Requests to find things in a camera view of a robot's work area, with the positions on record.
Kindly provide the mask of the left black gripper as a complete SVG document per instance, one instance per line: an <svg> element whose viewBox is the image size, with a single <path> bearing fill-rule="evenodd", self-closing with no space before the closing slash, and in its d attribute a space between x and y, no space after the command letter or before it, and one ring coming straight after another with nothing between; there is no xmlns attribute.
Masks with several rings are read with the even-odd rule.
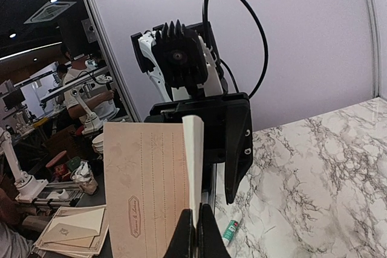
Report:
<svg viewBox="0 0 387 258"><path fill-rule="evenodd" d="M181 123L188 139L188 156L201 152L203 164L225 163L226 202L234 202L253 161L252 119L246 93L159 103L153 106L145 122Z"/></svg>

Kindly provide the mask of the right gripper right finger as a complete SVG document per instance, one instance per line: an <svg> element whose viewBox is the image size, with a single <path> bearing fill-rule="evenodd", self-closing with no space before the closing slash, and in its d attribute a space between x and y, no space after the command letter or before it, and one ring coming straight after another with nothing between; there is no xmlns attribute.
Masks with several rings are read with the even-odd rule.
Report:
<svg viewBox="0 0 387 258"><path fill-rule="evenodd" d="M200 205L197 241L197 257L227 257L226 247L209 204Z"/></svg>

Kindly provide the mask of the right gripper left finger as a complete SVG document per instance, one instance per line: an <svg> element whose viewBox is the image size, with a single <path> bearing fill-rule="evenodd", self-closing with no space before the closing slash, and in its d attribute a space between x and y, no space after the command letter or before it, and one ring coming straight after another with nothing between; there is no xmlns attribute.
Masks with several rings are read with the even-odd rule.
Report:
<svg viewBox="0 0 387 258"><path fill-rule="evenodd" d="M179 217L164 258L193 258L196 230L191 209L184 209Z"/></svg>

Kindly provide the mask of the cream letter paper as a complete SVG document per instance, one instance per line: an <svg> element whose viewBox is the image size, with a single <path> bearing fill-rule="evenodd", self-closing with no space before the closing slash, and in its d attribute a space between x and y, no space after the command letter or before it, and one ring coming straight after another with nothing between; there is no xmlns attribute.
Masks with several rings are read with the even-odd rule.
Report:
<svg viewBox="0 0 387 258"><path fill-rule="evenodd" d="M188 156L181 123L103 128L109 236L114 257L163 257L184 209L198 210L202 153Z"/></svg>

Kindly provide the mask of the small white robot arm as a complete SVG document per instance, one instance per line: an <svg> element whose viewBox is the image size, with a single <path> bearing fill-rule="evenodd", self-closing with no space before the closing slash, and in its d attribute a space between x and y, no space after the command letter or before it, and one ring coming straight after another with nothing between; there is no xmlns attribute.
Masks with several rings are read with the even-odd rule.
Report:
<svg viewBox="0 0 387 258"><path fill-rule="evenodd" d="M4 154L15 179L15 186L19 194L18 202L31 204L48 185L46 179L36 179L26 171L23 171L13 149L11 135L1 128L1 154Z"/></svg>

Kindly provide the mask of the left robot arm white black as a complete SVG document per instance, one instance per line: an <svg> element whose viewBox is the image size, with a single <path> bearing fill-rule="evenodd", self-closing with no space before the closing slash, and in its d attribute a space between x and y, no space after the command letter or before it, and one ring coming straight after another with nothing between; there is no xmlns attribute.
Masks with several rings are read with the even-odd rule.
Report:
<svg viewBox="0 0 387 258"><path fill-rule="evenodd" d="M253 163L252 117L246 93L229 93L223 69L206 47L201 23L165 23L131 36L135 58L163 98L148 123L180 123L196 115L204 123L203 191L209 192L214 164L224 164L228 204Z"/></svg>

